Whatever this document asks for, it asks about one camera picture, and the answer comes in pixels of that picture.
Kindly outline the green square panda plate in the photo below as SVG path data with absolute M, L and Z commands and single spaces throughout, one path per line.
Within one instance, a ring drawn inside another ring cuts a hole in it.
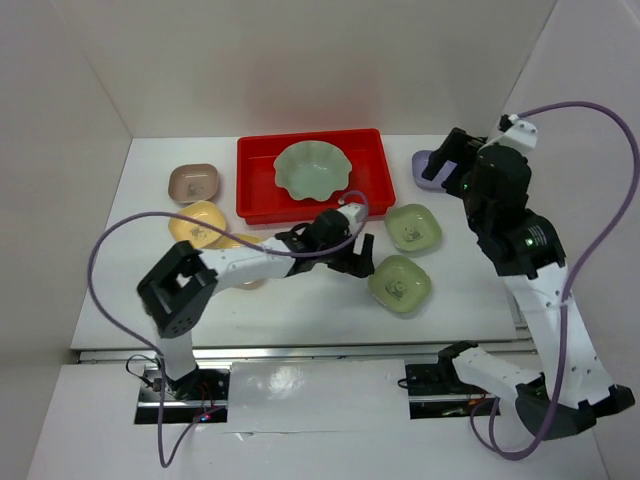
M 432 292 L 430 276 L 405 256 L 385 258 L 368 278 L 373 297 L 387 310 L 398 315 L 418 311 Z

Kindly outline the large green scalloped bowl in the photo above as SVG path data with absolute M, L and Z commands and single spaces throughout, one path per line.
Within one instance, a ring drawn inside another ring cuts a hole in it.
M 307 140 L 286 147 L 274 161 L 275 185 L 295 201 L 327 201 L 349 185 L 351 161 L 337 146 Z

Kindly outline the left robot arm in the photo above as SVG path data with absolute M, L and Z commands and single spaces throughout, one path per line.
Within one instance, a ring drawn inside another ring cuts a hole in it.
M 205 252 L 188 241 L 172 246 L 137 286 L 158 334 L 163 389 L 184 399 L 202 381 L 191 330 L 214 295 L 245 283 L 307 273 L 318 264 L 356 278 L 372 275 L 374 236 L 366 234 L 362 250 L 354 251 L 366 217 L 364 205 L 349 203 L 249 247 Z

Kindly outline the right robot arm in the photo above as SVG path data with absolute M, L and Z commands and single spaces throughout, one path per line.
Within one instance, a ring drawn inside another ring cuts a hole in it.
M 462 200 L 469 229 L 516 305 L 537 348 L 542 369 L 526 370 L 477 343 L 461 341 L 438 354 L 436 379 L 448 392 L 477 386 L 514 405 L 526 430 L 542 440 L 582 433 L 601 417 L 635 403 L 602 365 L 567 284 L 569 269 L 558 234 L 527 206 L 537 141 L 523 123 L 494 140 L 454 128 L 433 151 L 422 176 L 434 179 L 451 162 L 446 193 Z

